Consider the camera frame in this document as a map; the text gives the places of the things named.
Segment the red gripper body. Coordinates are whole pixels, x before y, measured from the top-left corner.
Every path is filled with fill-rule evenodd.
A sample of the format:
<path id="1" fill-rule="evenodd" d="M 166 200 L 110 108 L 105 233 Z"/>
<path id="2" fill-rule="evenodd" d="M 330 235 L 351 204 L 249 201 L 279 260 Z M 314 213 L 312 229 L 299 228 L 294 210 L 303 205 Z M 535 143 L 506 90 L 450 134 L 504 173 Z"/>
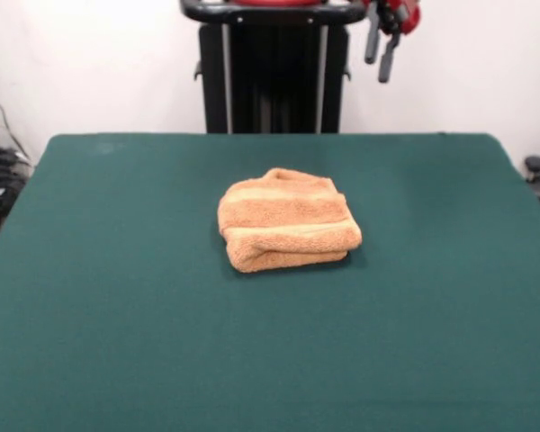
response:
<path id="1" fill-rule="evenodd" d="M 408 35 L 421 19 L 419 1 L 416 0 L 364 0 L 363 4 L 373 26 L 386 35 Z"/>

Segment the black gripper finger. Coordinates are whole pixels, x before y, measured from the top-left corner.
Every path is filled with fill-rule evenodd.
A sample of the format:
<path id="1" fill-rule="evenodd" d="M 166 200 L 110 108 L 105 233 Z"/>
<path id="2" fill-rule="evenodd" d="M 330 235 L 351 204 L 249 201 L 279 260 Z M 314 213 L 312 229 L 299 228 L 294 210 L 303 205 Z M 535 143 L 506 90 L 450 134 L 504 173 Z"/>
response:
<path id="1" fill-rule="evenodd" d="M 386 44 L 386 48 L 381 57 L 378 81 L 380 83 L 388 83 L 392 73 L 392 65 L 394 59 L 394 51 L 398 48 L 401 41 L 401 30 L 397 30 L 391 34 L 391 37 Z"/>
<path id="2" fill-rule="evenodd" d="M 364 61 L 368 65 L 373 65 L 377 60 L 380 39 L 381 18 L 378 14 L 378 8 L 369 7 L 367 10 L 367 18 L 370 22 L 370 28 L 367 35 Z"/>

